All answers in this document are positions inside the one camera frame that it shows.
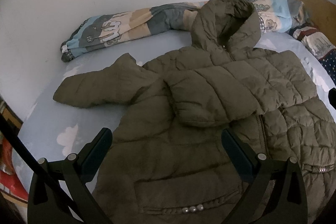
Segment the jacket sleeve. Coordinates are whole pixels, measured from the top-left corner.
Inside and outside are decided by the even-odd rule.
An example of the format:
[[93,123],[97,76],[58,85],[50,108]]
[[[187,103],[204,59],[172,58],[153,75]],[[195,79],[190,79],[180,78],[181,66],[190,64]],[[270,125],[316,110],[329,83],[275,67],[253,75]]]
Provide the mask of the jacket sleeve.
[[128,104],[158,77],[156,73],[138,66],[127,53],[103,70],[64,79],[53,100],[81,108],[104,103]]

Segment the red object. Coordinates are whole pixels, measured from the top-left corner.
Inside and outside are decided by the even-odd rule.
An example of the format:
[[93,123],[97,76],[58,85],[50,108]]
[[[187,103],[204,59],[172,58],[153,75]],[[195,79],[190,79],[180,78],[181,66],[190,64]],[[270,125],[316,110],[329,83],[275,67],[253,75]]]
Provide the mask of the red object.
[[12,150],[13,147],[8,142],[8,140],[4,138],[2,140],[2,153],[0,158],[2,158],[3,163],[11,171],[11,173],[15,174],[16,172],[12,163]]
[[28,200],[28,193],[16,174],[8,175],[0,170],[0,183],[7,187],[13,195]]

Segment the decorative buttons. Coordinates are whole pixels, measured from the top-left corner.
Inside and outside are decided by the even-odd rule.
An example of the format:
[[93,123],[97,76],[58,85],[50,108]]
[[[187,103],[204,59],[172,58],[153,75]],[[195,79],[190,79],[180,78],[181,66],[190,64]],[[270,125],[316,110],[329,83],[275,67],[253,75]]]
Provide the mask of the decorative buttons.
[[194,213],[194,212],[196,212],[197,211],[197,208],[195,207],[195,206],[191,206],[190,208],[189,208],[189,212],[191,212],[191,213]]
[[204,207],[203,207],[202,204],[199,204],[199,205],[197,205],[197,209],[198,209],[199,211],[202,211],[202,210],[204,209]]
[[318,173],[324,173],[326,171],[325,167],[320,167],[319,172]]
[[195,213],[197,211],[202,211],[202,210],[204,210],[204,207],[203,207],[202,204],[199,204],[197,206],[191,206],[189,208],[187,208],[187,207],[182,208],[182,212],[185,213],[185,214],[186,213]]

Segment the dark fabric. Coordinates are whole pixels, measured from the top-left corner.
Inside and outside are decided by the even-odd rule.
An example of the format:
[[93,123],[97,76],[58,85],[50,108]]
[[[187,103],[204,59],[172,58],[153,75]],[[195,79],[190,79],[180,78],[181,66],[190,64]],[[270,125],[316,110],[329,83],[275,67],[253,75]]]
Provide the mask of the dark fabric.
[[297,30],[297,29],[302,29],[304,27],[310,27],[311,26],[311,23],[310,22],[305,22],[303,23],[301,26],[296,26],[295,28],[292,28],[290,30],[287,31],[287,33],[292,37],[294,32]]
[[319,60],[336,85],[336,48]]
[[[253,4],[210,0],[192,46],[143,67],[125,54],[63,81],[58,102],[129,104],[93,193],[114,223],[221,223],[246,189],[221,145],[226,127],[256,153],[298,159],[309,223],[316,218],[336,186],[336,126],[294,53],[253,49],[259,38]],[[182,212],[198,204],[201,212]]]
[[1,223],[25,224],[14,203],[6,201],[0,193],[0,220]]

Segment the bed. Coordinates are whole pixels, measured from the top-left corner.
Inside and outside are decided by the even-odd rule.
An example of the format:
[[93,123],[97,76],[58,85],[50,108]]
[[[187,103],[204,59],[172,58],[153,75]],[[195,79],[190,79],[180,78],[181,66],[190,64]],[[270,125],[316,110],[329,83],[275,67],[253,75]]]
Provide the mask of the bed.
[[[110,66],[122,54],[129,52],[139,66],[168,51],[191,45],[189,32],[170,30],[161,34],[124,42],[113,47],[89,52],[71,61],[66,70],[55,77],[32,107],[20,130],[19,138],[32,155],[48,161],[62,160],[70,153],[78,153],[85,143],[92,141],[102,127],[112,131],[118,126],[127,106],[102,105],[78,109],[53,101],[53,94],[66,77],[101,70]],[[317,86],[318,96],[329,109],[334,120],[336,110],[330,105],[328,92],[335,84],[322,64],[298,40],[287,33],[269,32],[262,35],[256,47],[283,52],[291,50],[301,60],[306,72]],[[29,191],[33,172],[17,153],[13,165],[24,188]],[[87,184],[90,192],[96,177]]]

